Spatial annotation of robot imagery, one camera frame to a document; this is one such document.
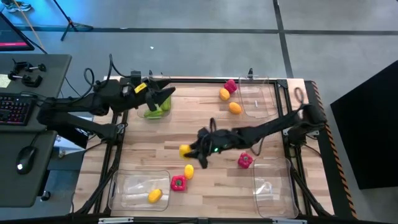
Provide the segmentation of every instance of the keyboard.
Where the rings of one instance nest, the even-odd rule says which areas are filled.
[[[0,125],[26,126],[36,98],[34,95],[0,93]]]

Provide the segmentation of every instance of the computer mouse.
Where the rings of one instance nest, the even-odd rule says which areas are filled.
[[[19,151],[16,161],[18,174],[27,174],[32,170],[36,151],[37,148],[33,146],[26,146]]]

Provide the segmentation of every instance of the gray desk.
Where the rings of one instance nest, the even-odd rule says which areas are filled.
[[[41,55],[41,54],[0,54],[0,73],[8,74],[12,70],[13,62],[27,61],[32,65],[44,63],[47,72],[40,72],[43,81],[38,88],[24,86],[20,80],[12,81],[7,88],[0,88],[3,93],[20,93],[31,91],[47,97],[57,97],[63,79],[72,57],[70,55]],[[34,144],[39,150],[36,152],[32,170],[26,175],[20,175],[16,171],[16,157],[18,152],[28,146],[34,136],[45,126],[36,120],[38,108],[32,115],[28,132],[22,132],[21,128],[7,131],[9,127],[0,126],[0,207],[31,207],[38,194],[42,179],[47,170],[54,140],[55,131],[46,131],[40,134]]]

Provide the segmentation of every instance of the gray floor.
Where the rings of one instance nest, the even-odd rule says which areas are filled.
[[[27,15],[33,26],[66,25],[51,0],[31,3],[35,9]],[[59,3],[74,21],[95,27],[278,28],[272,0],[59,0]],[[279,7],[284,29],[289,30],[398,30],[396,0],[279,0]],[[26,25],[19,13],[4,14],[15,25]],[[82,82],[84,68],[91,67],[97,78],[106,75],[109,53],[124,73],[132,69],[147,73],[151,69],[165,75],[237,77],[252,67],[259,75],[281,78],[287,75],[279,34],[71,32],[64,42],[59,41],[61,32],[38,34],[49,53],[73,56],[67,76],[80,92],[87,88]],[[26,35],[35,40],[32,32],[26,32]],[[396,34],[287,34],[286,44],[294,77],[317,82],[324,105],[329,105],[398,59]],[[74,96],[67,85],[62,90],[64,95]],[[358,217],[398,223],[398,188],[358,189],[329,106],[326,113]],[[54,191],[63,189],[59,190],[60,195],[25,208],[24,217],[59,215],[69,211],[70,194],[67,192],[73,191],[76,177],[58,173],[51,176],[49,182],[63,175],[70,175],[69,180],[49,186]],[[0,219],[14,218],[14,212],[17,211],[0,209]]]

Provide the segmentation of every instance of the wooden table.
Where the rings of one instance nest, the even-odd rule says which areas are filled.
[[[290,101],[293,110],[299,107],[294,98],[293,90],[300,87],[305,93],[305,103],[308,102],[304,80],[287,79]],[[137,110],[130,110],[126,135],[121,154],[121,170],[168,170],[170,175],[183,174],[186,164],[195,167],[195,174],[189,180],[185,193],[171,193],[169,206],[163,212],[148,211],[112,211],[114,216],[143,217],[223,217],[223,218],[259,218],[252,194],[252,177],[243,175],[237,169],[236,159],[242,150],[225,151],[222,154],[212,154],[208,157],[208,169],[201,169],[198,161],[185,161],[178,155],[180,144],[190,144],[197,139],[197,131],[208,127],[211,117],[216,118],[217,128],[233,128],[240,126],[257,126],[278,117],[275,93],[265,94],[265,104],[268,117],[252,119],[244,113],[233,115],[228,111],[228,103],[218,97],[221,85],[219,83],[173,83],[176,87],[172,95],[171,114],[157,121],[149,121],[137,115]],[[264,85],[265,92],[269,86]],[[285,100],[282,98],[283,111],[287,112]],[[237,101],[235,93],[229,101]],[[111,113],[103,117],[95,117],[97,123],[110,123]],[[99,143],[93,139],[88,147]],[[307,139],[308,145],[318,149],[316,140]],[[93,193],[100,179],[105,145],[98,146],[85,154],[81,167],[73,202],[79,209]],[[281,133],[275,133],[264,141],[262,157],[282,157],[284,150]],[[333,213],[331,198],[323,170],[322,159],[309,149],[302,148],[302,160],[305,169],[308,188],[326,211]],[[301,211],[303,198],[301,190],[296,186]],[[101,211],[108,198],[109,187],[103,194]]]

